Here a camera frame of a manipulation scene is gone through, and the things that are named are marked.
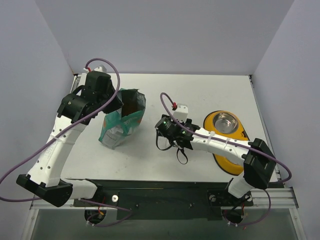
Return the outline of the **green white dog food bag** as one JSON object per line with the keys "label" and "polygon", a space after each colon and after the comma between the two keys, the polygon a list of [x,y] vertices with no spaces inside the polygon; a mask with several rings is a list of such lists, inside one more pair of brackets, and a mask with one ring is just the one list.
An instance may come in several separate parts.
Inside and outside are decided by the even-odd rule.
{"label": "green white dog food bag", "polygon": [[115,149],[133,135],[145,114],[146,97],[138,89],[120,89],[117,96],[123,106],[104,116],[98,141]]}

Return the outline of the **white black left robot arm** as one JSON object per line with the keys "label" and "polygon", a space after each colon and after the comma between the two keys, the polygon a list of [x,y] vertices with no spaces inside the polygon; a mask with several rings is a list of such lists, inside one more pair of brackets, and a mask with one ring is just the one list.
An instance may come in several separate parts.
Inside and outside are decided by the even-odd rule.
{"label": "white black left robot arm", "polygon": [[42,200],[63,206],[70,199],[85,199],[97,206],[103,200],[98,186],[86,179],[62,179],[61,173],[80,134],[99,112],[111,113],[122,107],[111,76],[100,71],[83,73],[84,84],[66,95],[57,110],[54,126],[44,150],[16,183]]}

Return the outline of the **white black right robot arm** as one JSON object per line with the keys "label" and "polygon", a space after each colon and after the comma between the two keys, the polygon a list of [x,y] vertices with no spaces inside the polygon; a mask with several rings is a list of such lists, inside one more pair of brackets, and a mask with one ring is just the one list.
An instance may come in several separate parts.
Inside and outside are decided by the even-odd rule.
{"label": "white black right robot arm", "polygon": [[223,192],[226,203],[234,205],[252,189],[265,190],[269,187],[276,163],[263,140],[229,138],[192,124],[189,118],[185,123],[177,123],[167,115],[162,116],[155,129],[171,146],[179,150],[204,151],[243,166],[242,172],[230,180]]}

